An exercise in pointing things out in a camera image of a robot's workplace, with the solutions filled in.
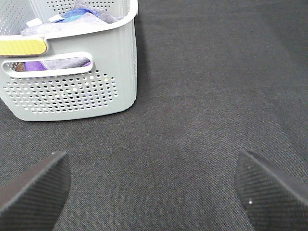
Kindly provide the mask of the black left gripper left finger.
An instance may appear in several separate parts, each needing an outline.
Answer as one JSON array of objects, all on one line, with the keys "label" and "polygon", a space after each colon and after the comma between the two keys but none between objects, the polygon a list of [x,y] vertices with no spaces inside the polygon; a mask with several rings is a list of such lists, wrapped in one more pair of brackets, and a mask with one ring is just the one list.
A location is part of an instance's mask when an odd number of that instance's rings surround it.
[{"label": "black left gripper left finger", "polygon": [[69,155],[54,152],[0,187],[2,231],[51,231],[71,185]]}]

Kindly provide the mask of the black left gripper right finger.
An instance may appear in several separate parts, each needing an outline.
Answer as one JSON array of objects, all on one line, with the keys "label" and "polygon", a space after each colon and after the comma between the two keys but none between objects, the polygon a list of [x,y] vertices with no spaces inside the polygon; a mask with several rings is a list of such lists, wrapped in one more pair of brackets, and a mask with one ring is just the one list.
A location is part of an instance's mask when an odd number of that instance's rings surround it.
[{"label": "black left gripper right finger", "polygon": [[265,158],[240,151],[234,184],[254,230],[308,229],[308,185]]}]

